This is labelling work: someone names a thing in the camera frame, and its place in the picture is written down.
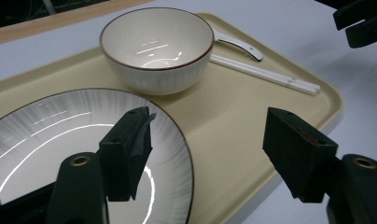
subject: ribbed plate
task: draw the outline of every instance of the ribbed plate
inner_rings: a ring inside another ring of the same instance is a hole
[[[157,113],[150,124],[153,151],[136,201],[109,203],[111,223],[185,223],[193,193],[186,140],[162,109],[125,91],[67,91],[0,119],[0,201],[7,203],[54,182],[66,157],[95,152],[125,112],[144,105]]]

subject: spoon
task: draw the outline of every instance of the spoon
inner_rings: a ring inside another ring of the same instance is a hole
[[[216,41],[221,41],[221,42],[225,42],[225,43],[235,45],[236,47],[243,49],[244,51],[248,52],[257,61],[261,61],[263,59],[262,53],[260,51],[258,51],[258,49],[256,49],[255,47],[249,45],[248,43],[245,43],[242,40],[234,38],[232,36],[224,35],[224,34],[220,33],[219,31],[215,30],[214,28],[212,28],[212,29],[213,29],[213,32],[215,34],[215,40]]]

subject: white table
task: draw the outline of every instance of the white table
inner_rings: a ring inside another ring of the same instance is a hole
[[[340,145],[338,157],[377,160],[377,43],[350,49],[344,31],[335,28],[333,8],[314,0],[157,0],[140,7],[213,13],[322,77],[345,101],[338,124],[324,130]],[[1,44],[0,79],[97,46],[102,28],[125,11]],[[328,223],[327,201],[293,200],[276,177],[231,223]]]

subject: bowl rim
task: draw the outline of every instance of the bowl rim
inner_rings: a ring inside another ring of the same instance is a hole
[[[120,17],[123,17],[127,14],[130,14],[130,13],[134,13],[134,12],[137,12],[137,11],[141,11],[141,10],[150,10],[150,9],[171,9],[171,10],[178,10],[178,11],[182,11],[182,12],[185,12],[185,13],[188,13],[188,14],[191,14],[192,16],[195,16],[197,18],[199,18],[201,21],[203,21],[208,27],[209,27],[209,30],[211,31],[211,34],[212,34],[212,41],[211,41],[211,44],[209,45],[208,49],[203,53],[201,54],[200,56],[194,58],[193,60],[187,62],[187,63],[182,63],[180,65],[176,65],[176,66],[171,66],[171,67],[162,67],[162,68],[144,68],[144,67],[138,67],[138,66],[134,66],[134,65],[130,65],[130,64],[127,64],[127,63],[123,63],[123,62],[120,62],[119,60],[116,60],[114,57],[112,57],[109,53],[107,53],[107,51],[105,50],[104,48],[104,44],[102,42],[102,37],[104,35],[104,32],[106,30],[106,28],[115,20],[119,19]],[[101,50],[102,52],[104,53],[104,55],[112,60],[114,63],[118,63],[120,65],[123,65],[123,66],[126,66],[126,67],[129,67],[129,68],[132,68],[132,69],[136,69],[136,70],[143,70],[143,71],[166,71],[166,70],[172,70],[172,69],[176,69],[176,68],[180,68],[180,67],[185,67],[189,64],[192,64],[192,63],[196,63],[197,61],[199,61],[200,59],[202,59],[203,57],[205,57],[213,48],[213,46],[215,45],[215,34],[213,32],[213,29],[212,29],[212,26],[206,21],[204,20],[203,18],[201,18],[200,16],[194,14],[194,13],[191,13],[189,11],[186,11],[186,10],[183,10],[183,9],[179,9],[179,8],[174,8],[174,7],[144,7],[144,8],[139,8],[139,9],[136,9],[136,10],[132,10],[132,11],[129,11],[129,12],[126,12],[126,13],[123,13],[119,16],[117,16],[115,19],[113,19],[112,21],[110,21],[103,29],[102,29],[102,32],[99,36],[99,43],[100,43],[100,46],[101,46]]]

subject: wooden edge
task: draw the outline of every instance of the wooden edge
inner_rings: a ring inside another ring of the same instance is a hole
[[[0,28],[0,44],[37,35],[66,25],[85,21],[128,7],[135,7],[153,0],[109,0],[107,2],[82,7],[75,10],[47,16],[33,21],[25,21]]]

